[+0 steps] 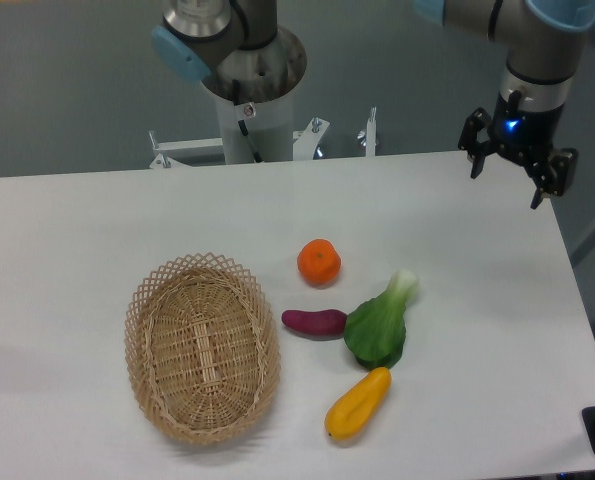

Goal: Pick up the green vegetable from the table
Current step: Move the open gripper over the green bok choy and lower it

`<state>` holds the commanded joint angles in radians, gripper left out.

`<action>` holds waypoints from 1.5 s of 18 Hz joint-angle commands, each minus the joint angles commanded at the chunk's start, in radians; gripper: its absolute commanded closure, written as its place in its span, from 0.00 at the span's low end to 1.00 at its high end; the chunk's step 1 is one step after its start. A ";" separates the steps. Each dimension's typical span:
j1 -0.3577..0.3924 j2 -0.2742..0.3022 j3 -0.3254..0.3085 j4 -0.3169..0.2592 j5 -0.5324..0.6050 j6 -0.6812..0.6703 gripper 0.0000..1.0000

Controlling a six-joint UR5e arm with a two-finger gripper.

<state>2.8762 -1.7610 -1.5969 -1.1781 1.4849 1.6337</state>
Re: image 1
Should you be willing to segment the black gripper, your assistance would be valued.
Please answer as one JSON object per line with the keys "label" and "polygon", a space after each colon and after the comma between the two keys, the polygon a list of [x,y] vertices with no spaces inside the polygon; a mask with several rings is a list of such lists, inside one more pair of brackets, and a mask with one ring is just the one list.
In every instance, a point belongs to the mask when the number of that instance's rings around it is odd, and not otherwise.
{"label": "black gripper", "polygon": [[[476,179],[485,159],[496,153],[523,167],[535,184],[531,209],[537,209],[544,199],[563,196],[572,184],[579,157],[577,149],[553,148],[563,108],[541,112],[513,109],[499,95],[493,118],[481,107],[474,110],[464,121],[458,140],[458,149],[471,163],[470,178]],[[480,133],[489,138],[479,140]]]}

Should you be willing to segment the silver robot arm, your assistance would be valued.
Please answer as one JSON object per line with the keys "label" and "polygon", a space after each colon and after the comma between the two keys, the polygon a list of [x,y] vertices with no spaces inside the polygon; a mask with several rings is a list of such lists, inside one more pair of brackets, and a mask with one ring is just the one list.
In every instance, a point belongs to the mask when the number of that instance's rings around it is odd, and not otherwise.
{"label": "silver robot arm", "polygon": [[[498,155],[534,182],[532,205],[568,188],[578,154],[553,143],[588,30],[593,1],[419,1],[416,11],[506,46],[508,55],[493,113],[477,109],[458,147],[478,176]],[[293,158],[292,116],[272,103],[302,80],[307,59],[299,39],[277,21],[273,1],[166,1],[151,33],[163,63],[201,83],[223,107],[229,163]]]}

